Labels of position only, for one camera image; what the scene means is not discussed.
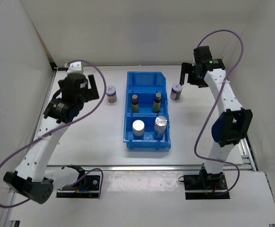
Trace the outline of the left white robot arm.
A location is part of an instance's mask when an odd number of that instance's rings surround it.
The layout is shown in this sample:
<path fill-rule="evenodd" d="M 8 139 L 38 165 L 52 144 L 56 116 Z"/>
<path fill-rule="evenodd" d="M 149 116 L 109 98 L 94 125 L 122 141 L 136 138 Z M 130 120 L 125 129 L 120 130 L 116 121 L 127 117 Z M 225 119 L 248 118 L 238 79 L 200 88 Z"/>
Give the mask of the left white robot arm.
<path fill-rule="evenodd" d="M 15 192 L 39 203 L 45 203 L 53 191 L 63 187 L 72 190 L 85 188 L 84 169 L 67 165 L 46 174 L 48 162 L 69 123 L 78 116 L 84 104 L 99 99 L 93 75 L 69 73 L 59 80 L 59 90 L 48 103 L 44 113 L 46 123 L 38 133 L 38 142 L 31 145 L 14 172 L 6 172 L 3 181 Z"/>

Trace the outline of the silver-top white canister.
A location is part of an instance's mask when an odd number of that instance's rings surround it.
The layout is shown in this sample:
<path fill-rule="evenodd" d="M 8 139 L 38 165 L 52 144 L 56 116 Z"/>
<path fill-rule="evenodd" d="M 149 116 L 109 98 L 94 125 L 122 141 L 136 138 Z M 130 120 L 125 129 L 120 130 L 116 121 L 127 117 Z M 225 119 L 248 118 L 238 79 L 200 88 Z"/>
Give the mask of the silver-top white canister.
<path fill-rule="evenodd" d="M 144 138 L 145 124 L 142 120 L 135 120 L 132 124 L 133 137 L 135 140 Z"/>
<path fill-rule="evenodd" d="M 167 127 L 168 119 L 165 116 L 158 116 L 155 119 L 153 135 L 156 139 L 160 140 L 164 137 L 164 133 Z"/>

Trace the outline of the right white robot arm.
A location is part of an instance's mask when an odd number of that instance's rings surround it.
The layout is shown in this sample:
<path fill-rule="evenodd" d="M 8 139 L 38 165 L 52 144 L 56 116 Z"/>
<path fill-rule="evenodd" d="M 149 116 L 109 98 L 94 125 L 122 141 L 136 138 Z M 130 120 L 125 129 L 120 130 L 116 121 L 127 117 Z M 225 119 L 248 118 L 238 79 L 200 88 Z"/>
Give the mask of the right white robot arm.
<path fill-rule="evenodd" d="M 182 63 L 180 85 L 185 82 L 210 88 L 215 99 L 214 108 L 219 112 L 211 128 L 214 142 L 210 154 L 204 158 L 199 175 L 192 182 L 199 189 L 212 189 L 223 177 L 223 166 L 229 153 L 247 136 L 253 113 L 245 109 L 236 98 L 226 76 L 224 63 L 212 57 L 209 46 L 194 49 L 192 64 Z"/>

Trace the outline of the small yellow-label bottle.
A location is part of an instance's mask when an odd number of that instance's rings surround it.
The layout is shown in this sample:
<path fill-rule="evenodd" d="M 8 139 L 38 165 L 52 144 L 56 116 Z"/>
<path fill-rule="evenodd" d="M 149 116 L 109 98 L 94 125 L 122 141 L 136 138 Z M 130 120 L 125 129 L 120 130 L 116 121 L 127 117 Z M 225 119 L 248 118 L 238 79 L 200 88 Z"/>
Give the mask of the small yellow-label bottle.
<path fill-rule="evenodd" d="M 132 100 L 131 100 L 131 112 L 132 113 L 138 113 L 138 96 L 136 94 L 134 94 L 132 96 Z"/>
<path fill-rule="evenodd" d="M 153 102 L 153 108 L 152 111 L 154 113 L 158 113 L 160 111 L 160 106 L 161 106 L 161 93 L 157 92 L 155 94 L 154 102 Z"/>

